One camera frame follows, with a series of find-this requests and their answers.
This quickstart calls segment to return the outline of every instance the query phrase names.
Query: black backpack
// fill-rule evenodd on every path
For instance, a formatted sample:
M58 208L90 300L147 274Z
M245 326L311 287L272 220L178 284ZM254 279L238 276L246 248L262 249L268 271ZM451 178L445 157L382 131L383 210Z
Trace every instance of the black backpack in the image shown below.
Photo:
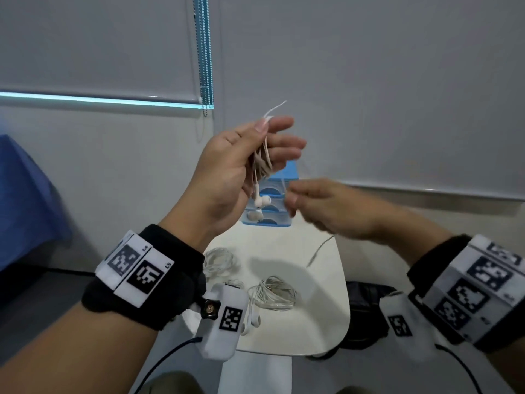
M339 348L363 350L389 334L389 325L379 309L379 299L396 291L391 286L363 282L346 282L350 303L350 326L345 338L321 356L307 357L325 360Z

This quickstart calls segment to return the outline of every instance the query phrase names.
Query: person's left hand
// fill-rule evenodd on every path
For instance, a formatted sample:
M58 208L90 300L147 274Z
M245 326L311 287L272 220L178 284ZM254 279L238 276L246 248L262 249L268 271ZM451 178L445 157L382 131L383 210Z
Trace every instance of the person's left hand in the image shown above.
M301 157L306 140L278 134L290 128L293 118L274 117L241 125L214 136L207 143L188 188L161 227L198 251L232 227L243 213L253 191L250 156L267 136L272 170Z

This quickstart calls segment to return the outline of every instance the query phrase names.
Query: person's right hand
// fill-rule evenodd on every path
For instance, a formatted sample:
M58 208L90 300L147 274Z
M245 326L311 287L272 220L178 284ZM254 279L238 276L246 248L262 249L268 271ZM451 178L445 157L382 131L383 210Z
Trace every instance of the person's right hand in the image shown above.
M290 216L299 210L321 231L348 238L383 242L385 219L399 207L327 178L292 181L285 205Z

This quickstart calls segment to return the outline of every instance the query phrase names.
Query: tabletop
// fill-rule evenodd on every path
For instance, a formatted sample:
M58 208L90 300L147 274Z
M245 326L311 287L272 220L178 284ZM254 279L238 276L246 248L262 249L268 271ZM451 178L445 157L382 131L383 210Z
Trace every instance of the tabletop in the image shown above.
M237 222L207 248L226 247L237 257L239 279L247 289L270 275L277 275L297 291L297 303L289 311L259 309L261 326L241 336L238 351L273 355L313 355L341 342L350 324L345 276L335 239L326 242L315 261L306 267L319 245L329 238L299 213L291 227L265 227ZM210 288L220 279L210 280ZM197 313L183 318L196 332Z

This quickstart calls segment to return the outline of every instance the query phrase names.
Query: hand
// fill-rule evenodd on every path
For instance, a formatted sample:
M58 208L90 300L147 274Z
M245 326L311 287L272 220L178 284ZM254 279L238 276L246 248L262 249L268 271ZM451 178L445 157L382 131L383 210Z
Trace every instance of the hand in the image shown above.
M307 222L321 231L378 243L382 242L383 222L400 209L327 178L291 182L285 205L290 216L299 210Z
M221 132L207 143L188 188L161 227L180 240L204 251L217 235L232 227L253 191L250 157L267 137L272 170L301 157L306 141L277 134L293 125L291 117L274 117Z

